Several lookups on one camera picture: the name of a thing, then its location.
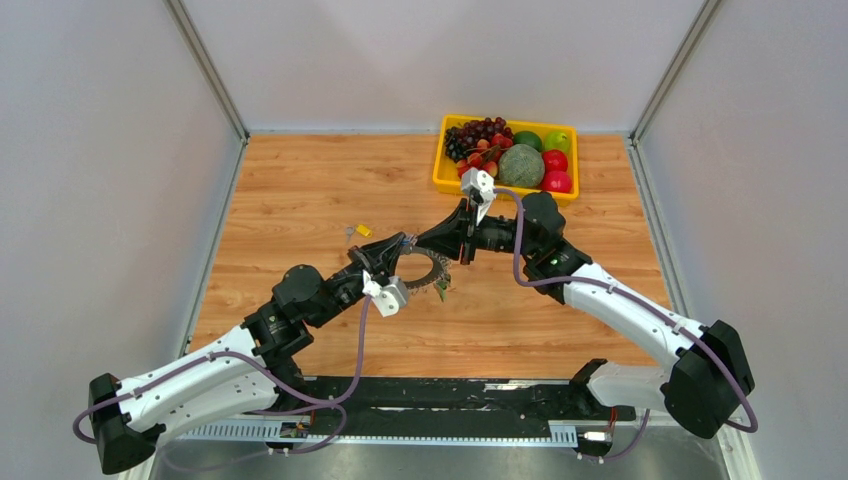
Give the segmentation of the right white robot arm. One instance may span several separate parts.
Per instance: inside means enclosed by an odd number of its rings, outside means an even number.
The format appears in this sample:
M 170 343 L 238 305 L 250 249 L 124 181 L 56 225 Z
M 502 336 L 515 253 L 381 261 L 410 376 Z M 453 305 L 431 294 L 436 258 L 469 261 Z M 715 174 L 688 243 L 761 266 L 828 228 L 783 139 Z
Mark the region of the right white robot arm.
M 706 439 L 724 426 L 758 431 L 748 399 L 755 381 L 733 326 L 722 320 L 705 325 L 616 280 L 565 239 L 566 220 L 551 194 L 512 198 L 512 219 L 485 214 L 479 195 L 463 199 L 413 243 L 463 264 L 479 250 L 509 252 L 519 285 L 595 317 L 655 360 L 653 367 L 587 364 L 585 380 L 570 392 L 577 413 L 592 418 L 613 406 L 658 410 Z

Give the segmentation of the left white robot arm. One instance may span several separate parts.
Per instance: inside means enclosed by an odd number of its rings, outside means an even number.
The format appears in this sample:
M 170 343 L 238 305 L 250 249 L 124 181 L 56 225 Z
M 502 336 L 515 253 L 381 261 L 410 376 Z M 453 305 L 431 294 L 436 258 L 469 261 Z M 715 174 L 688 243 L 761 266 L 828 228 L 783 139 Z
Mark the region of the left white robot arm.
M 305 393 L 293 357 L 321 327 L 360 300 L 383 316 L 409 298 L 396 276 L 400 256 L 414 242 L 403 233 L 352 248 L 350 264 L 325 278 L 311 265 L 289 269 L 269 301 L 212 344 L 154 371 L 118 379 L 103 374 L 89 384 L 89 407 L 80 414 L 92 433 L 74 434 L 95 445 L 101 470 L 116 474 L 150 458 L 157 447 L 203 423 L 273 406 L 283 414 L 307 407 L 334 408 L 347 399 Z

